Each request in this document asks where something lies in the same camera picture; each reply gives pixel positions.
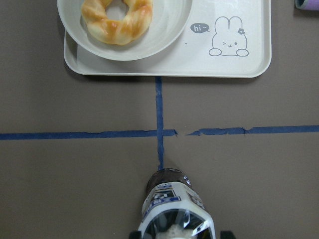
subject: bunny drawing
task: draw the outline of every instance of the bunny drawing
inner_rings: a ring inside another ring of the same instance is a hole
[[[234,16],[230,19],[222,16],[215,23],[211,56],[248,56],[247,38],[242,20]]]

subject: donut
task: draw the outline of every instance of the donut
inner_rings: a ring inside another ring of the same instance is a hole
[[[153,16],[153,0],[123,0],[129,7],[122,20],[108,19],[106,8],[112,0],[84,0],[81,13],[88,31],[97,40],[126,45],[141,37]]]

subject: white tray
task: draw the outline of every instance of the white tray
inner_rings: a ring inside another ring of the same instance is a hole
[[[193,1],[181,36],[156,55],[136,61],[107,60],[86,51],[65,32],[65,62],[82,75],[252,78],[267,70],[271,62],[270,0]],[[230,30],[225,28],[226,18]],[[245,39],[247,47],[241,48],[246,50],[237,51],[238,56],[235,42],[246,45]],[[212,48],[222,49],[221,55],[212,56],[220,52]]]

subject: blue tape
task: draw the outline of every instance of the blue tape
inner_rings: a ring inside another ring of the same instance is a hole
[[[158,137],[158,157],[159,157],[159,167],[158,170],[164,168],[164,122],[163,122],[163,97],[161,94],[161,77],[155,77],[156,84],[156,116],[157,116],[157,137]]]
[[[163,136],[174,136],[174,129],[166,129]],[[157,137],[157,130],[129,130],[106,131],[100,133],[89,132],[52,132],[52,133],[0,133],[0,140],[33,140],[33,139],[77,139],[77,138],[129,138],[129,137]]]
[[[237,128],[202,128],[188,135],[225,135],[225,134],[258,134],[258,133],[308,133],[319,132],[319,125],[253,127]]]

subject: gray surface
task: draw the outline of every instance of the gray surface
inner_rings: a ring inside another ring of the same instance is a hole
[[[0,133],[156,129],[148,77],[85,77],[63,61],[55,1],[0,3]],[[238,239],[319,238],[319,133],[186,136],[319,124],[318,12],[272,1],[273,60],[256,79],[164,78],[165,165]],[[0,238],[124,239],[157,169],[156,138],[0,141]]]

